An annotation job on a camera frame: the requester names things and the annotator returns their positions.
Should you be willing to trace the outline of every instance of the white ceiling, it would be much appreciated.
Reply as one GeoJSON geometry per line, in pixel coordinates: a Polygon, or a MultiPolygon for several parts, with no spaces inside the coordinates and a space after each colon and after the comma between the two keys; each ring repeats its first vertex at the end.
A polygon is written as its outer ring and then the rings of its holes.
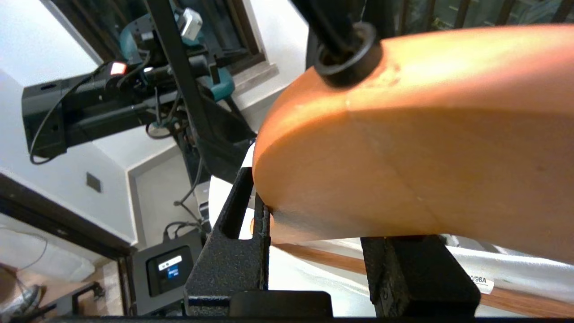
{"type": "Polygon", "coordinates": [[[96,63],[40,0],[2,0],[0,68],[30,86],[88,73],[96,63]]]}

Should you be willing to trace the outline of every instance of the white wall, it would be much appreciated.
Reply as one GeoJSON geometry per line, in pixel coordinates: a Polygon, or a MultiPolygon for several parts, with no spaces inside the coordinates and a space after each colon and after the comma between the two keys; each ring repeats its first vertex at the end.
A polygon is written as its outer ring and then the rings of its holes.
{"type": "Polygon", "coordinates": [[[305,71],[309,28],[289,0],[243,0],[251,27],[269,63],[279,74],[267,82],[234,96],[245,109],[291,84],[305,71]]]}
{"type": "Polygon", "coordinates": [[[0,213],[0,228],[8,228],[17,232],[23,232],[23,233],[34,233],[34,234],[38,234],[44,238],[46,238],[46,240],[48,240],[48,243],[51,243],[55,246],[58,246],[59,248],[66,250],[66,251],[70,251],[80,257],[83,257],[85,259],[87,259],[89,262],[96,263],[99,261],[104,260],[105,258],[101,255],[98,255],[95,252],[92,252],[88,249],[84,249],[78,245],[75,245],[71,242],[68,242],[60,237],[54,236],[52,234],[49,234],[47,232],[44,232],[42,230],[36,229],[31,225],[28,225],[24,222],[18,221],[16,219],[13,219],[7,215],[4,215],[2,213],[0,213]]]}
{"type": "MultiPolygon", "coordinates": [[[[146,247],[160,244],[165,226],[173,221],[190,221],[193,218],[182,208],[173,206],[173,201],[182,198],[189,191],[191,184],[183,156],[178,152],[151,170],[144,172],[135,179],[137,186],[139,216],[142,220],[146,247]]],[[[185,205],[200,216],[197,211],[197,201],[190,196],[185,205]]]]}
{"type": "Polygon", "coordinates": [[[35,166],[22,123],[23,87],[0,70],[0,171],[21,184],[133,243],[135,232],[125,171],[92,143],[35,166]],[[102,193],[86,186],[86,172],[102,181],[102,193]]]}
{"type": "Polygon", "coordinates": [[[88,73],[96,63],[40,0],[0,0],[0,68],[28,86],[88,73]]]}
{"type": "Polygon", "coordinates": [[[145,133],[145,126],[94,140],[93,143],[125,170],[132,169],[176,145],[173,138],[151,139],[145,133]]]}

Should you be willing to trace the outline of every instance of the textured black metal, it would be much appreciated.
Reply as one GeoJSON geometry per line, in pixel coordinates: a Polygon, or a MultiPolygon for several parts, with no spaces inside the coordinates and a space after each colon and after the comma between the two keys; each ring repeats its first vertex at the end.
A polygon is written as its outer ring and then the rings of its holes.
{"type": "Polygon", "coordinates": [[[353,86],[369,76],[381,61],[383,50],[373,25],[357,22],[354,27],[362,39],[362,44],[344,63],[336,64],[324,47],[319,47],[315,70],[329,86],[353,86]]]}
{"type": "Polygon", "coordinates": [[[574,5],[574,0],[562,0],[550,22],[564,22],[572,10],[572,5],[574,5]]]}
{"type": "Polygon", "coordinates": [[[348,59],[360,45],[344,0],[291,0],[325,49],[337,63],[348,59]]]}
{"type": "Polygon", "coordinates": [[[425,12],[425,31],[430,32],[433,21],[435,20],[435,3],[436,0],[427,0],[425,12]]]}
{"type": "Polygon", "coordinates": [[[230,317],[333,317],[324,291],[245,291],[231,297],[230,317]]]}
{"type": "Polygon", "coordinates": [[[516,318],[516,317],[392,317],[392,318],[309,318],[309,317],[264,317],[264,318],[245,318],[245,317],[57,317],[51,318],[50,323],[460,323],[460,322],[477,322],[477,323],[539,323],[539,322],[572,322],[567,318],[516,318]]]}
{"type": "Polygon", "coordinates": [[[185,284],[190,316],[226,316],[236,293],[267,290],[270,215],[258,195],[253,238],[237,239],[252,188],[251,168],[241,168],[185,284]]]}
{"type": "Polygon", "coordinates": [[[510,11],[512,10],[512,7],[514,6],[515,2],[516,0],[504,0],[501,10],[498,13],[498,18],[495,23],[496,26],[506,25],[506,23],[508,22],[508,17],[510,16],[510,11]]]}
{"type": "Polygon", "coordinates": [[[361,21],[372,24],[380,38],[395,36],[393,1],[365,0],[361,21]]]}
{"type": "Polygon", "coordinates": [[[460,0],[459,11],[456,13],[454,29],[459,29],[464,26],[464,20],[466,19],[466,14],[468,12],[468,5],[470,5],[470,0],[460,0]]]}
{"type": "Polygon", "coordinates": [[[406,19],[409,12],[409,0],[402,0],[398,14],[398,36],[406,33],[406,19]]]}
{"type": "Polygon", "coordinates": [[[361,238],[377,317],[468,317],[480,292],[437,236],[361,238]]]}

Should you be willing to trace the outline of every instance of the window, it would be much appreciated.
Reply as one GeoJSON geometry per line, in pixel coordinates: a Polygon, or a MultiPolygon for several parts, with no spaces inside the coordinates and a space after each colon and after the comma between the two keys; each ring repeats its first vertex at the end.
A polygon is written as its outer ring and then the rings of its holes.
{"type": "MultiPolygon", "coordinates": [[[[121,59],[119,35],[126,25],[148,13],[143,0],[53,0],[102,60],[121,59]]],[[[229,66],[232,74],[265,60],[251,30],[241,0],[172,0],[203,19],[201,32],[210,53],[246,49],[242,60],[229,66]]]]}
{"type": "Polygon", "coordinates": [[[495,25],[574,21],[571,0],[395,0],[401,34],[495,25]]]}

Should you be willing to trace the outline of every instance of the label sticker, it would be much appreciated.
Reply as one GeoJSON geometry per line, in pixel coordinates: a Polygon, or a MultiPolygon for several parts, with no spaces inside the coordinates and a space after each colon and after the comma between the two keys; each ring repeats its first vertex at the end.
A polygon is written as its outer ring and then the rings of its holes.
{"type": "Polygon", "coordinates": [[[168,261],[161,263],[158,266],[158,268],[160,269],[160,271],[162,271],[162,270],[164,270],[170,266],[173,266],[177,263],[181,263],[181,261],[182,261],[181,256],[173,257],[173,258],[169,259],[168,261]]]}
{"type": "Polygon", "coordinates": [[[168,279],[172,279],[178,275],[179,275],[179,270],[177,269],[177,265],[171,266],[168,268],[168,279]]]}
{"type": "Polygon", "coordinates": [[[494,288],[494,282],[481,276],[469,275],[482,294],[490,294],[494,288]]]}

